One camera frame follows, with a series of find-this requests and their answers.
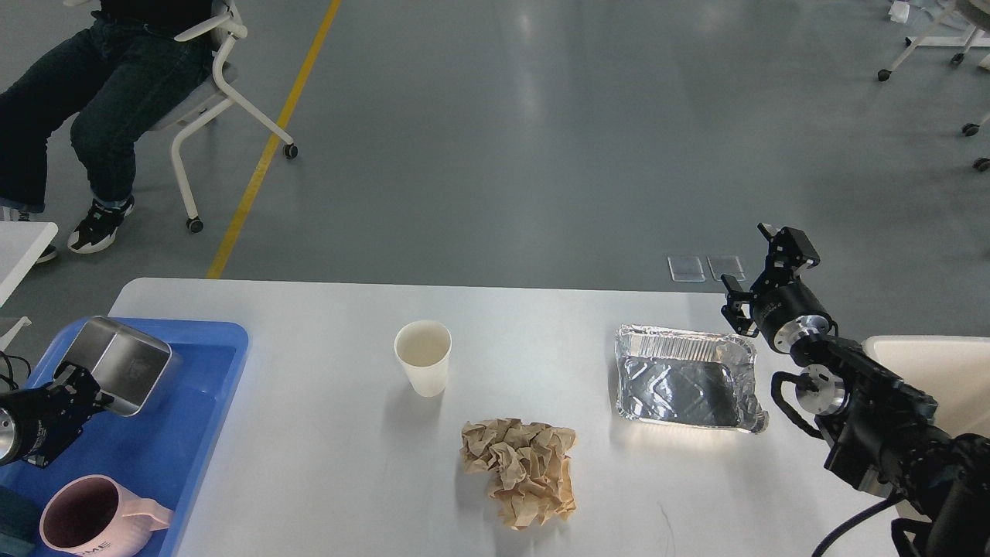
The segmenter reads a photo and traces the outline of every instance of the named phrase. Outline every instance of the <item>jeans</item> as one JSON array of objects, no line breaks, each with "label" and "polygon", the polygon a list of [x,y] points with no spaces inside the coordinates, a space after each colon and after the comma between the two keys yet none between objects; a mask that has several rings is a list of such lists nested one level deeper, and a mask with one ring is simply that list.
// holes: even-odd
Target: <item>jeans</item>
[{"label": "jeans", "polygon": [[171,30],[93,15],[92,27],[0,94],[0,205],[45,210],[48,139],[76,112],[72,147],[93,197],[122,205],[134,186],[135,141],[209,75],[206,38],[179,43]]}]

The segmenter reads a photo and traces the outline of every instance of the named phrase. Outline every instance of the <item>aluminum foil tray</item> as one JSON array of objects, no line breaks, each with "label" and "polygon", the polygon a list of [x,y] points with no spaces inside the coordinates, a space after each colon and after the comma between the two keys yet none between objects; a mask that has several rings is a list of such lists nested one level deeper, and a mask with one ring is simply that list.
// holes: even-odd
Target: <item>aluminum foil tray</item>
[{"label": "aluminum foil tray", "polygon": [[739,335],[623,325],[616,409],[631,420],[759,433],[767,413],[754,392],[755,354]]}]

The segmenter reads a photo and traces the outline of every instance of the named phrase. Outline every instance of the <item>crumpled brown paper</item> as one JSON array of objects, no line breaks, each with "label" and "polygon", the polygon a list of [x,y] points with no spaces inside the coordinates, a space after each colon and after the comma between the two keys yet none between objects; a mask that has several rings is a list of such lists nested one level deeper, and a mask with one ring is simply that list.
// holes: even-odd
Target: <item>crumpled brown paper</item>
[{"label": "crumpled brown paper", "polygon": [[573,429],[517,418],[465,423],[460,430],[464,472],[492,471],[488,497],[502,504],[506,526],[525,529],[555,514],[567,520],[577,509],[570,485],[570,457],[577,443]]}]

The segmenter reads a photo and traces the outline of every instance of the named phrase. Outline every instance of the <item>person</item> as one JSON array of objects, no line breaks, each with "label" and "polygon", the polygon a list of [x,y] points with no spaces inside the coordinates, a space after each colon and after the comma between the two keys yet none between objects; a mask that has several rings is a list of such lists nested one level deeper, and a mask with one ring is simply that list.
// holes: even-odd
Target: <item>person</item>
[{"label": "person", "polygon": [[[211,17],[212,0],[101,0],[93,25],[36,61],[0,94],[0,206],[9,220],[45,210],[48,139],[69,116],[93,202],[68,238],[105,250],[134,210],[134,143],[210,72],[206,36],[174,37]],[[39,261],[53,259],[48,246]]]}]

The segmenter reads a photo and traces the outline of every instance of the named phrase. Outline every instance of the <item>paper cup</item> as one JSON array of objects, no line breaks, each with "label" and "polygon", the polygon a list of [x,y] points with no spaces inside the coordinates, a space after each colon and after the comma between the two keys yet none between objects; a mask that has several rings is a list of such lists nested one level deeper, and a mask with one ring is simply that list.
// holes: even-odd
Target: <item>paper cup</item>
[{"label": "paper cup", "polygon": [[446,387],[450,331],[438,321],[413,321],[395,336],[395,357],[420,396],[436,396]]}]

